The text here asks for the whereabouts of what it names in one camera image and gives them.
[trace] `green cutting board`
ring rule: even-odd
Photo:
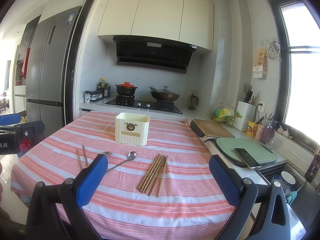
[[[217,145],[232,160],[245,165],[235,148],[244,148],[260,165],[274,163],[277,156],[257,141],[244,138],[218,138]]]

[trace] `striped tablecloth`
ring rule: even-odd
[[[229,205],[209,171],[211,153],[186,122],[150,119],[146,146],[115,141],[115,116],[91,111],[57,131],[26,153],[12,168],[11,190],[32,196],[36,182],[60,184],[80,172],[76,149],[88,161],[109,151],[109,168],[137,157],[107,173],[84,206],[84,213],[103,238],[213,239],[231,216]],[[160,197],[142,194],[137,185],[157,154],[167,155],[167,168]],[[68,221],[61,205],[61,217]]]

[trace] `power outlet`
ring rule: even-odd
[[[262,106],[258,106],[259,113],[264,113],[267,103],[260,101],[259,104],[262,104]]]

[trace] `black stovetop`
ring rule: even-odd
[[[182,114],[182,112],[177,108],[173,102],[152,102],[152,101],[144,101],[144,100],[137,100],[134,97],[123,97],[117,96],[116,99],[106,102],[107,105],[114,105],[114,106],[128,106],[128,107],[135,107],[135,108],[143,108],[143,109],[151,109],[157,111],[164,111],[169,113],[177,113]]]

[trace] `stainless steel refrigerator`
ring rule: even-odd
[[[43,121],[44,138],[65,125],[66,65],[80,9],[77,6],[40,22],[33,37],[26,77],[27,121]]]

